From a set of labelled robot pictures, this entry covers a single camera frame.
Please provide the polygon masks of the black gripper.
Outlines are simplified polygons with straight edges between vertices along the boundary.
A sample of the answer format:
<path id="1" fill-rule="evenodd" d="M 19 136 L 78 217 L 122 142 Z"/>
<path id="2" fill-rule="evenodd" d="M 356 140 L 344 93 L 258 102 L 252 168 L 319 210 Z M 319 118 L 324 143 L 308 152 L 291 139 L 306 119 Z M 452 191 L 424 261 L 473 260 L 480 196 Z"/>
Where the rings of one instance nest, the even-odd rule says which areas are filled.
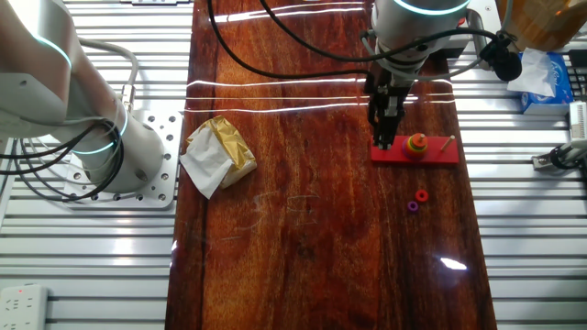
<path id="1" fill-rule="evenodd" d="M 389 149 L 394 142 L 404 101 L 414 84 L 413 79 L 401 77 L 373 62 L 365 82 L 365 93 L 370 97 L 368 121 L 372 126 L 373 145 Z M 383 142 L 381 119 L 384 112 Z"/>

